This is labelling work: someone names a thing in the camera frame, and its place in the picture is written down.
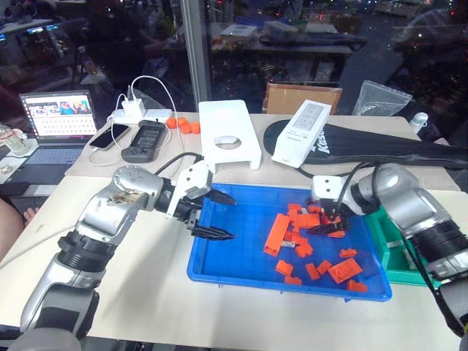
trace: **charging cable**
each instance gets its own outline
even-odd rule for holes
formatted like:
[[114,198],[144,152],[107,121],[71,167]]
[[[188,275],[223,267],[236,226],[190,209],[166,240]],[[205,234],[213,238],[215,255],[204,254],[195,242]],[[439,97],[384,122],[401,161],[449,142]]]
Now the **charging cable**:
[[124,148],[122,148],[122,147],[120,146],[120,144],[117,143],[117,140],[116,140],[116,138],[114,137],[114,121],[115,121],[115,118],[116,118],[116,113],[117,113],[117,109],[118,109],[118,103],[120,102],[120,98],[121,98],[121,97],[125,97],[125,98],[126,98],[125,94],[123,94],[123,93],[120,93],[120,94],[118,95],[118,97],[117,97],[116,109],[114,110],[114,113],[112,114],[112,121],[110,122],[110,136],[112,137],[112,140],[114,141],[114,143],[116,144],[116,146],[117,146],[118,148],[120,148],[121,150],[124,150]]
[[88,157],[88,162],[91,163],[93,166],[97,166],[97,167],[111,166],[111,165],[115,165],[117,163],[120,163],[120,162],[124,161],[122,158],[120,158],[117,161],[112,161],[112,162],[108,162],[108,163],[95,163],[95,162],[93,162],[92,157],[93,157],[93,154],[98,150],[99,150],[98,148],[93,148],[91,150],[91,153],[89,154],[89,157]]
[[[141,78],[148,78],[148,79],[155,80],[156,82],[159,82],[159,84],[161,84],[163,89],[166,91],[166,94],[169,96],[170,103],[172,104],[173,109],[174,109],[174,117],[175,117],[176,122],[177,122],[176,123],[176,127],[177,127],[176,129],[177,129],[178,141],[181,144],[182,152],[185,152],[185,145],[184,145],[184,142],[182,141],[182,136],[181,136],[181,128],[180,128],[180,125],[178,123],[178,114],[177,114],[177,110],[176,110],[176,104],[174,103],[173,97],[170,95],[169,91],[167,90],[166,85],[159,78],[153,77],[151,75],[141,75],[139,77],[136,77],[132,81],[132,84],[130,85],[130,91],[132,92],[132,98],[135,99],[135,92],[134,92],[134,89],[133,89],[133,85],[135,84],[135,82],[137,80],[139,80]],[[177,168],[175,169],[175,171],[173,172],[173,174],[169,178],[172,178],[173,176],[175,176],[178,173],[178,171],[181,169],[183,163],[184,163],[183,159],[180,159],[180,162],[178,163]]]

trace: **black remote control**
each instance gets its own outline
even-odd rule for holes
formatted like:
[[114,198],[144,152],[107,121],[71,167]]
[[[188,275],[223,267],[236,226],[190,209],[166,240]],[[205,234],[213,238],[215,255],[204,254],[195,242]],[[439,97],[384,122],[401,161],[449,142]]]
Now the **black remote control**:
[[138,126],[140,129],[132,143],[121,152],[122,159],[129,163],[151,162],[156,156],[156,148],[164,139],[166,127],[153,121],[141,121]]

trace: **white charger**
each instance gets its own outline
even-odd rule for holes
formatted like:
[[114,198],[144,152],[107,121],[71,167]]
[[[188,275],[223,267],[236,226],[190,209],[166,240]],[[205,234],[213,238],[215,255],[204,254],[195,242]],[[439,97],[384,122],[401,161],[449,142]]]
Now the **white charger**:
[[135,121],[134,123],[138,123],[145,116],[146,110],[143,106],[142,99],[134,98],[133,100],[128,100],[125,98],[125,100],[122,101],[122,108],[124,109],[125,116],[128,119]]

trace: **metal pole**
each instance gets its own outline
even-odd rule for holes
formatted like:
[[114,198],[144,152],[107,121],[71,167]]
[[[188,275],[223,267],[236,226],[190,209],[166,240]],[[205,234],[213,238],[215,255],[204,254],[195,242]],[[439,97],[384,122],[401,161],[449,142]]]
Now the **metal pole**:
[[211,99],[211,79],[203,0],[181,0],[187,55],[189,57],[195,108]]

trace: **blue plastic tray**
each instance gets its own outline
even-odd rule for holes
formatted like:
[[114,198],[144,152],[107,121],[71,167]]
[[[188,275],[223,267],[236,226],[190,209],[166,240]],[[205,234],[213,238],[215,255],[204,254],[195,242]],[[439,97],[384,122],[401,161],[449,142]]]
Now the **blue plastic tray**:
[[[309,239],[314,254],[299,258],[293,248],[282,247],[278,257],[263,252],[266,238],[278,213],[287,213],[288,203],[304,204],[309,191],[266,186],[214,184],[214,188],[235,198],[237,205],[221,205],[205,200],[200,215],[200,225],[226,229],[236,238],[229,241],[208,241],[196,238],[190,254],[187,274],[191,280],[216,284],[233,284],[260,287],[280,291],[320,294],[346,299],[387,301],[392,296],[385,270],[371,242],[364,219],[350,218],[350,230],[344,238],[329,238],[326,235],[310,235],[306,230],[301,235]],[[363,282],[368,292],[346,290],[346,282],[336,284],[326,273],[312,281],[305,264],[319,265],[328,260],[332,265],[340,263],[340,249],[358,250],[355,260],[363,273],[354,276]],[[278,260],[294,265],[292,276],[302,279],[302,285],[285,284],[284,276],[275,272]]]

